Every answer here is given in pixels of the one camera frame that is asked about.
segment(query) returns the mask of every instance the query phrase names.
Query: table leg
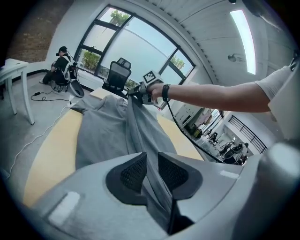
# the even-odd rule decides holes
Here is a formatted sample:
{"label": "table leg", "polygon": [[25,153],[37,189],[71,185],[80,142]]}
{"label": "table leg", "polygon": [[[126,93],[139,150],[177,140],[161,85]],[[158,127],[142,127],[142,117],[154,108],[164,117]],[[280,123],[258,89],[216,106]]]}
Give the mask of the table leg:
{"label": "table leg", "polygon": [[30,107],[29,99],[28,99],[27,76],[26,76],[25,71],[21,72],[21,80],[22,80],[22,84],[23,84],[23,96],[24,96],[24,102],[25,102],[27,115],[29,117],[29,122],[31,123],[31,125],[33,125],[34,118],[33,118],[32,112],[31,112],[31,107]]}
{"label": "table leg", "polygon": [[14,115],[16,115],[17,114],[17,108],[15,106],[15,98],[14,98],[13,90],[12,90],[12,78],[9,77],[5,81],[6,81],[6,87],[7,87],[7,91],[8,91],[8,96],[9,96],[9,101],[10,101],[10,104],[11,104],[11,108],[13,109]]}

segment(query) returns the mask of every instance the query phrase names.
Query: tabletop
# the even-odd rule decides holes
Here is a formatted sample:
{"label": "tabletop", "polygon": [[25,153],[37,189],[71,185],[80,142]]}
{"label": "tabletop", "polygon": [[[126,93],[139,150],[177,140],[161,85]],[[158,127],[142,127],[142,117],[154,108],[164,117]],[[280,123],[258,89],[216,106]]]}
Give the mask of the tabletop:
{"label": "tabletop", "polygon": [[23,62],[20,60],[16,60],[16,59],[6,59],[5,60],[5,65],[3,67],[0,68],[0,77],[2,77],[3,75],[9,73],[9,72],[13,72],[15,70],[18,70],[20,68],[26,67],[28,65],[27,62]]}
{"label": "tabletop", "polygon": [[[103,99],[114,95],[102,88],[90,95]],[[28,207],[46,191],[75,172],[75,154],[79,128],[83,115],[69,110],[53,127],[41,145],[27,178],[23,203]],[[203,160],[194,145],[180,132],[176,124],[161,115],[157,120],[170,137],[178,155]]]}

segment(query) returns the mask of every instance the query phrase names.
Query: power cord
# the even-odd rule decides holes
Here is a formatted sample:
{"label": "power cord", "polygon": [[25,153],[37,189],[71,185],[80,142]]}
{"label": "power cord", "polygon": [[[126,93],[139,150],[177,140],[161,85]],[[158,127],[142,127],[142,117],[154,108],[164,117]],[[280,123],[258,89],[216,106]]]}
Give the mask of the power cord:
{"label": "power cord", "polygon": [[185,133],[185,131],[182,130],[182,128],[179,126],[179,123],[177,122],[177,120],[175,119],[174,115],[173,115],[173,112],[171,110],[171,107],[169,105],[169,102],[167,101],[167,105],[169,107],[169,110],[170,110],[170,113],[174,119],[174,122],[176,123],[177,127],[179,128],[179,130],[183,133],[183,135],[185,137],[187,137],[187,139],[193,144],[195,145],[197,148],[199,148],[201,151],[205,152],[208,156],[210,156],[211,158],[213,158],[214,160],[216,160],[218,163],[224,163],[222,160],[220,160],[219,158],[215,157],[214,155],[212,155],[211,153],[209,153],[207,150],[205,150],[203,147],[201,147],[199,144],[197,144],[193,139],[190,138],[189,135],[187,135]]}
{"label": "power cord", "polygon": [[51,99],[51,100],[46,100],[46,97],[44,96],[44,97],[42,97],[42,99],[32,99],[32,97],[34,97],[34,96],[38,96],[38,95],[40,95],[40,94],[50,94],[50,93],[52,93],[52,92],[57,92],[56,90],[53,90],[53,91],[51,91],[51,92],[48,92],[48,93],[46,93],[46,92],[36,92],[35,94],[33,94],[32,96],[31,96],[31,100],[32,101],[38,101],[38,102],[43,102],[43,101],[45,101],[45,102],[51,102],[51,101],[66,101],[66,102],[70,102],[70,104],[72,104],[72,102],[70,101],[70,100],[66,100],[66,99]]}
{"label": "power cord", "polygon": [[54,124],[56,123],[56,121],[61,117],[62,111],[64,111],[64,109],[67,108],[67,107],[68,107],[68,106],[65,106],[65,107],[61,110],[60,115],[58,116],[58,118],[55,119],[54,123],[53,123],[51,126],[49,126],[49,127],[46,128],[46,130],[44,131],[43,134],[41,134],[41,135],[39,135],[39,136],[36,136],[30,143],[25,144],[24,147],[22,148],[22,150],[18,152],[18,154],[15,156],[14,162],[13,162],[12,166],[10,167],[8,176],[5,178],[5,180],[9,179],[9,177],[10,177],[11,172],[12,172],[12,170],[13,170],[13,167],[15,166],[15,161],[16,161],[16,159],[17,159],[17,156],[19,156],[19,155],[21,154],[21,152],[22,152],[28,145],[32,144],[36,139],[38,139],[39,137],[43,136],[43,135],[47,132],[48,129],[52,128],[52,127],[54,126]]}
{"label": "power cord", "polygon": [[69,55],[71,56],[71,58],[74,59],[68,50],[67,50],[67,53],[69,53]]}

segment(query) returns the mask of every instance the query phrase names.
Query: white cable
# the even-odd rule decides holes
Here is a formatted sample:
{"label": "white cable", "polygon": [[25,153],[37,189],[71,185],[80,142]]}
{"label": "white cable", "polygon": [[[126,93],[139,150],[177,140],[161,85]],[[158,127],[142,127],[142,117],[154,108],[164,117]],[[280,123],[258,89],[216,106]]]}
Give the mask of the white cable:
{"label": "white cable", "polygon": [[68,106],[65,106],[65,107],[61,110],[60,115],[58,116],[58,118],[55,119],[54,123],[53,123],[51,126],[49,126],[49,127],[46,128],[45,132],[44,132],[42,135],[36,136],[30,143],[24,145],[24,147],[22,148],[22,150],[18,152],[18,154],[15,156],[14,163],[13,163],[12,166],[10,167],[8,177],[6,177],[5,180],[6,180],[6,179],[9,179],[9,177],[10,177],[11,171],[13,170],[13,167],[15,166],[15,161],[16,161],[16,159],[17,159],[17,156],[19,156],[19,155],[21,154],[21,152],[24,150],[24,148],[26,148],[26,146],[32,144],[37,138],[43,136],[43,135],[47,132],[48,129],[52,128],[52,127],[54,126],[54,124],[56,123],[56,121],[61,117],[62,111],[63,111],[65,108],[67,108],[67,107],[68,107]]}

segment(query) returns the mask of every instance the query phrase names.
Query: black cable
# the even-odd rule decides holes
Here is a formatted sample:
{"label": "black cable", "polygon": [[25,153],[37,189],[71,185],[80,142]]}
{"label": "black cable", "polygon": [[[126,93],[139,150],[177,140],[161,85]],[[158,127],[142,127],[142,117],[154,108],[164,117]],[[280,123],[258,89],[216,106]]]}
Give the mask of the black cable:
{"label": "black cable", "polygon": [[58,92],[58,90],[56,90],[55,88],[53,88],[53,86],[52,86],[51,83],[50,83],[50,86],[51,86],[51,88],[52,88],[52,90],[53,90],[53,91],[51,91],[51,92]]}
{"label": "black cable", "polygon": [[46,97],[44,96],[44,97],[42,97],[42,99],[32,99],[32,97],[33,96],[38,96],[38,95],[40,95],[40,94],[42,94],[42,93],[44,93],[44,94],[50,94],[50,93],[52,93],[52,92],[57,92],[56,90],[53,90],[53,91],[51,91],[51,92],[48,92],[48,93],[46,93],[46,92],[36,92],[35,94],[33,94],[32,96],[31,96],[31,100],[32,101],[38,101],[38,102],[51,102],[51,101],[66,101],[66,102],[70,102],[70,104],[72,104],[72,102],[70,101],[70,100],[65,100],[65,99],[52,99],[52,100],[46,100]]}
{"label": "black cable", "polygon": [[71,56],[71,58],[74,59],[68,50],[67,50],[67,53],[69,53],[69,55]]}
{"label": "black cable", "polygon": [[78,66],[76,65],[76,67],[75,67],[75,72],[76,72],[76,80],[79,82],[79,84],[80,84],[80,81],[79,81],[79,68],[78,68]]}
{"label": "black cable", "polygon": [[176,123],[177,127],[179,128],[179,130],[183,133],[183,135],[184,135],[185,137],[187,137],[187,139],[188,139],[193,145],[195,145],[195,146],[198,147],[200,150],[202,150],[203,152],[205,152],[207,155],[209,155],[211,158],[213,158],[214,160],[216,160],[218,163],[224,163],[222,160],[220,160],[219,158],[213,156],[211,153],[209,153],[207,150],[205,150],[203,147],[201,147],[199,144],[197,144],[193,139],[190,138],[189,135],[187,135],[187,134],[185,133],[185,131],[182,130],[182,128],[179,126],[177,120],[175,119],[175,117],[174,117],[174,115],[173,115],[173,112],[172,112],[172,110],[171,110],[171,107],[170,107],[168,101],[167,101],[167,105],[168,105],[169,110],[170,110],[170,113],[171,113],[171,115],[172,115],[172,117],[173,117],[173,119],[174,119],[174,122]]}

